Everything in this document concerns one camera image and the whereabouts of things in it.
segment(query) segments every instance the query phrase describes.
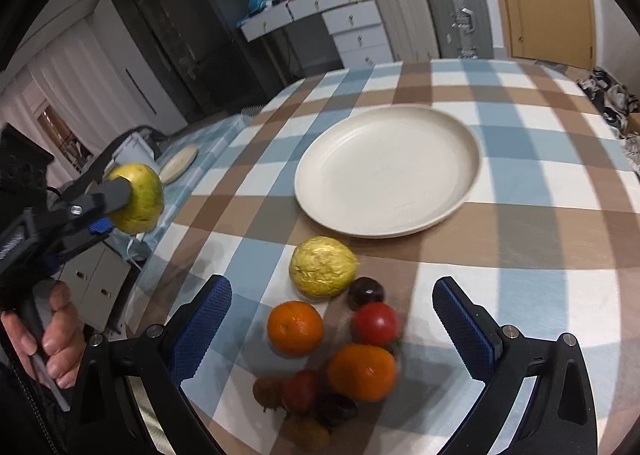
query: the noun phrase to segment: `white oval plate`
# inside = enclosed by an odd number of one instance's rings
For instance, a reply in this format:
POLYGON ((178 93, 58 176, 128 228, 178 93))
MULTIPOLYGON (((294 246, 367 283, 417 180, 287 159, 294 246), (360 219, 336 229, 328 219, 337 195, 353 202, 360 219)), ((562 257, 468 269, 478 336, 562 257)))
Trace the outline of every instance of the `white oval plate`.
POLYGON ((461 121, 425 104, 395 104, 342 120, 302 156, 302 210, 345 235, 390 238, 437 224, 478 179, 481 145, 461 121))
POLYGON ((180 175, 187 171, 187 168, 191 166, 191 163, 198 154, 198 147, 195 144, 188 144, 176 153, 169 162, 162 168, 159 173, 160 181, 162 184, 171 184, 180 175))

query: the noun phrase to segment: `hand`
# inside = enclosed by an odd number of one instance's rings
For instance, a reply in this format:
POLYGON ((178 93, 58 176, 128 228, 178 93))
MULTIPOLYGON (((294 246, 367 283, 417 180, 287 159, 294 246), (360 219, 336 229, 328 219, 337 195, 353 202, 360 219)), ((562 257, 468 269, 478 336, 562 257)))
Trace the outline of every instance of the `hand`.
MULTIPOLYGON (((42 337, 42 348, 50 356, 47 370, 60 388, 70 388, 76 383, 86 346, 78 310, 71 303, 69 288, 62 282, 51 289, 49 303, 53 314, 42 337)), ((24 370, 36 379, 29 359, 36 351, 36 340, 15 312, 3 312, 1 320, 24 370)), ((46 385, 39 374, 37 379, 46 385)))

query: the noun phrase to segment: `silver suitcase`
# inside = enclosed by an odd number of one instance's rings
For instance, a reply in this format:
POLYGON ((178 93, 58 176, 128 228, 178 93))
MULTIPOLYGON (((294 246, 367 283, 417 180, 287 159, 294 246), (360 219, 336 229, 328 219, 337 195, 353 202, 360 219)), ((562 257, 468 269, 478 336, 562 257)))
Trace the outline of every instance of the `silver suitcase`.
POLYGON ((429 0, 443 58, 494 57, 486 0, 429 0))
POLYGON ((396 61, 439 58, 428 0, 376 0, 396 61))

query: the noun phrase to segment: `metal bolt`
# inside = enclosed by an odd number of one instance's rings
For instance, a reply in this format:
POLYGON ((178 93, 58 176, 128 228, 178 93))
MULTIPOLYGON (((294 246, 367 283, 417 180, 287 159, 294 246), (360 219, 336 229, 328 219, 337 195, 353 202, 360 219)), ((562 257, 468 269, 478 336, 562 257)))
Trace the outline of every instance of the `metal bolt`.
POLYGON ((578 340, 575 338, 573 334, 569 334, 569 332, 565 332, 562 334, 562 341, 564 341, 570 347, 574 347, 577 345, 578 340))
POLYGON ((149 336, 150 338, 157 338, 160 334, 162 334, 163 330, 164 330, 164 327, 162 325, 151 325, 146 330, 146 335, 149 336))
POLYGON ((520 331, 513 325, 505 325, 502 327, 502 333, 509 339, 516 339, 520 335, 520 331))
POLYGON ((102 334, 94 334, 89 338, 89 345, 92 347, 97 347, 100 343, 102 343, 102 334))

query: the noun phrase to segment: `red object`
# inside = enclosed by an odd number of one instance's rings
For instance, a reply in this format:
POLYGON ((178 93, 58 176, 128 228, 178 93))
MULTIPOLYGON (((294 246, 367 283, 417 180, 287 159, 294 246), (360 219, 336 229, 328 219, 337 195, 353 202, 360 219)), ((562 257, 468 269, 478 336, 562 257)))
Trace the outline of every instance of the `red object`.
POLYGON ((300 370, 282 384, 282 404, 287 411, 306 413, 318 396, 318 372, 300 370))
POLYGON ((396 312, 382 301, 367 303, 352 318, 353 327, 362 342, 377 347, 391 343, 398 335, 396 312))

